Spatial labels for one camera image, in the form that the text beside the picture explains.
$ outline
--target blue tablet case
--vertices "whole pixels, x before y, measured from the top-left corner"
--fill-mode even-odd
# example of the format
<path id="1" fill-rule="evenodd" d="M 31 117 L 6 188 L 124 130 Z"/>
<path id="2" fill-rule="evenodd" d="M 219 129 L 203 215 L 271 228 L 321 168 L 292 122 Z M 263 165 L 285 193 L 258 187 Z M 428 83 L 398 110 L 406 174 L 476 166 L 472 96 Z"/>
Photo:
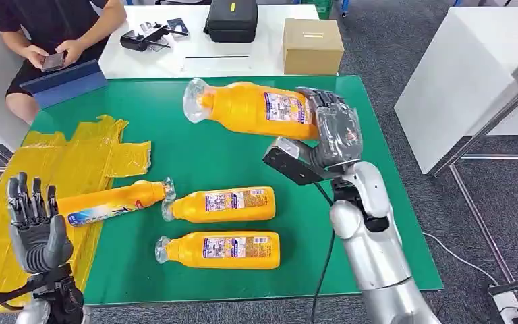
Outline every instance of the blue tablet case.
<path id="1" fill-rule="evenodd" d="M 25 82 L 20 87 L 45 109 L 107 85 L 98 61 L 93 60 Z"/>

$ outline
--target gray carpet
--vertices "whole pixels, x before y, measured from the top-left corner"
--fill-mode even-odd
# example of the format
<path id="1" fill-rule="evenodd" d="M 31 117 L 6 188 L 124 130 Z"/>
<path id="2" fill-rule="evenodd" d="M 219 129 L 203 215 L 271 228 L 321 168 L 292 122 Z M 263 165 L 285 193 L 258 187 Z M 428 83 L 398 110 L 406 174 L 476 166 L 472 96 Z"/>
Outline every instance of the gray carpet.
<path id="1" fill-rule="evenodd" d="M 393 107 L 453 0 L 353 0 L 338 18 L 345 43 L 342 74 L 358 74 L 368 91 L 402 180 L 424 231 L 463 258 L 504 278 L 465 201 L 448 173 L 420 173 Z M 334 17 L 339 17 L 336 10 Z M 518 137 L 489 138 L 479 152 L 518 152 Z M 518 162 L 462 161 L 473 199 L 518 276 Z M 443 323 L 502 323 L 488 297 L 489 279 L 448 255 L 428 238 L 445 289 L 426 292 Z M 309 298 L 96 308 L 93 323 L 307 323 Z M 367 323 L 358 296 L 324 297 L 317 323 Z M 0 315 L 0 323 L 12 317 Z"/>

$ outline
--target green table mat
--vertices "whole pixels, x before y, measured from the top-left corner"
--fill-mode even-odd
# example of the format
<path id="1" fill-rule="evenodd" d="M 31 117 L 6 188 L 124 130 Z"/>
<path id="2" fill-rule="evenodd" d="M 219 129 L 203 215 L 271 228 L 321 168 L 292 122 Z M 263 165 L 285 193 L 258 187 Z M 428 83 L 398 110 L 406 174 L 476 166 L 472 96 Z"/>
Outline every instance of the green table mat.
<path id="1" fill-rule="evenodd" d="M 250 81 L 293 90 L 309 86 L 336 92 L 358 110 L 364 151 L 362 158 L 382 172 L 404 251 L 418 287 L 442 288 L 422 231 L 389 148 L 357 76 L 273 76 L 207 78 L 223 86 Z M 239 300 L 310 296 L 320 277 L 331 225 L 328 204 L 313 185 L 297 186 L 262 162 L 273 138 L 239 134 L 213 121 L 190 123 L 183 115 L 183 90 L 188 79 L 111 80 L 108 87 L 40 112 L 31 129 L 60 130 L 70 138 L 78 122 L 108 114 L 130 121 L 124 142 L 152 141 L 152 165 L 146 175 L 115 179 L 114 187 L 136 180 L 172 177 L 178 197 L 198 190 L 272 186 L 277 214 L 270 221 L 192 224 L 164 222 L 160 205 L 104 222 L 88 283 L 87 304 Z M 330 193 L 329 183 L 324 183 Z M 192 269 L 176 262 L 158 264 L 154 245 L 166 235 L 190 232 L 268 230 L 281 237 L 281 266 L 274 270 Z M 359 289 L 339 239 L 322 285 L 322 295 L 354 294 Z"/>

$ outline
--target barcode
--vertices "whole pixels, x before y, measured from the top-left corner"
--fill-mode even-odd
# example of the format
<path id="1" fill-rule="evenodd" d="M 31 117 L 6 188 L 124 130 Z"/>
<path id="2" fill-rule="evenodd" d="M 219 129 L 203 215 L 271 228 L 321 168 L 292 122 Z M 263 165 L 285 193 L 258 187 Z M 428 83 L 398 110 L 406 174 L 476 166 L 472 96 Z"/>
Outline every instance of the barcode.
<path id="1" fill-rule="evenodd" d="M 265 237 L 265 236 L 257 236 L 255 238 L 253 238 L 253 243 L 267 243 L 269 242 L 269 238 Z"/>

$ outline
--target yellow bottle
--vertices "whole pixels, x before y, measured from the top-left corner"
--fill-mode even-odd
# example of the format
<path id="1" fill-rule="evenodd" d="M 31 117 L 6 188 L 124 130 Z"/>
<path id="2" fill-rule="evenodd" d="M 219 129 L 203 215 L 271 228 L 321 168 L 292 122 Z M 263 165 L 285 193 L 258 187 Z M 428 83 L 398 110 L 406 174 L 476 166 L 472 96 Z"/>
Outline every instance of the yellow bottle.
<path id="1" fill-rule="evenodd" d="M 274 269 L 279 266 L 279 235 L 274 232 L 195 232 L 156 243 L 156 260 L 193 268 Z"/>
<path id="2" fill-rule="evenodd" d="M 62 198 L 57 203 L 70 225 L 80 226 L 174 199 L 173 182 L 167 178 L 161 182 L 138 180 L 130 186 Z"/>
<path id="3" fill-rule="evenodd" d="M 234 132 L 318 139 L 305 96 L 251 82 L 216 87 L 193 79 L 183 94 L 183 112 L 192 123 L 211 119 Z"/>
<path id="4" fill-rule="evenodd" d="M 271 187 L 197 191 L 162 206 L 166 221 L 264 221 L 275 216 L 275 193 Z"/>

